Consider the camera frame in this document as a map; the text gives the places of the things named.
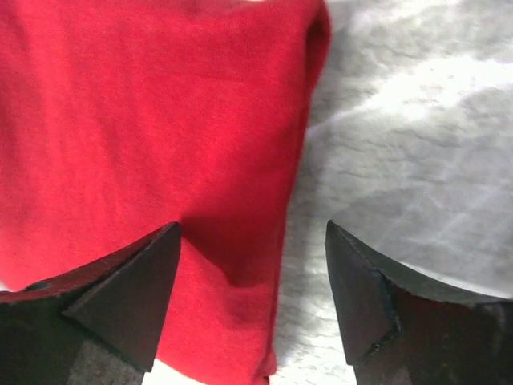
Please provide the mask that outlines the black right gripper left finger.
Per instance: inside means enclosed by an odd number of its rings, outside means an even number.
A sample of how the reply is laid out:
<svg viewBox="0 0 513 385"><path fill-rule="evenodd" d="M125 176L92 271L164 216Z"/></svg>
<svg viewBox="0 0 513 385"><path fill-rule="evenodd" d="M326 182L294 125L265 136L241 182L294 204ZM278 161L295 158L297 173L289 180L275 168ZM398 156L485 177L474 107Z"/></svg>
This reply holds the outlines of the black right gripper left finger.
<svg viewBox="0 0 513 385"><path fill-rule="evenodd" d="M180 226L170 223L77 269L2 292L2 383L142 383L179 258Z"/></svg>

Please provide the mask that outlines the dark red t shirt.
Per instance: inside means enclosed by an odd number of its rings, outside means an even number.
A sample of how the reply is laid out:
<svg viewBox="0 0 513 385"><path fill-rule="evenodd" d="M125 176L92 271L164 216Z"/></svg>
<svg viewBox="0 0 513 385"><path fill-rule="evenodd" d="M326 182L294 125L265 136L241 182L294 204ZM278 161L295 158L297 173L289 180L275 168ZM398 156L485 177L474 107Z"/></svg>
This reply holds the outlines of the dark red t shirt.
<svg viewBox="0 0 513 385"><path fill-rule="evenodd" d="M266 384L323 1L4 1L1 280L86 264L178 221L158 359Z"/></svg>

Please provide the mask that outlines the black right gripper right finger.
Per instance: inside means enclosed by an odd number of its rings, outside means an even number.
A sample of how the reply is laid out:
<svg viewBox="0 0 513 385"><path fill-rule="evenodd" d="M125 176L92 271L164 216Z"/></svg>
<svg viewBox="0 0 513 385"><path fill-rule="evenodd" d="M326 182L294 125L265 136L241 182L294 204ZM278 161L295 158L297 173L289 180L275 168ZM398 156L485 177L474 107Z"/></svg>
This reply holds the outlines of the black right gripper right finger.
<svg viewBox="0 0 513 385"><path fill-rule="evenodd" d="M512 302L430 278L330 221L326 260L360 384L509 384Z"/></svg>

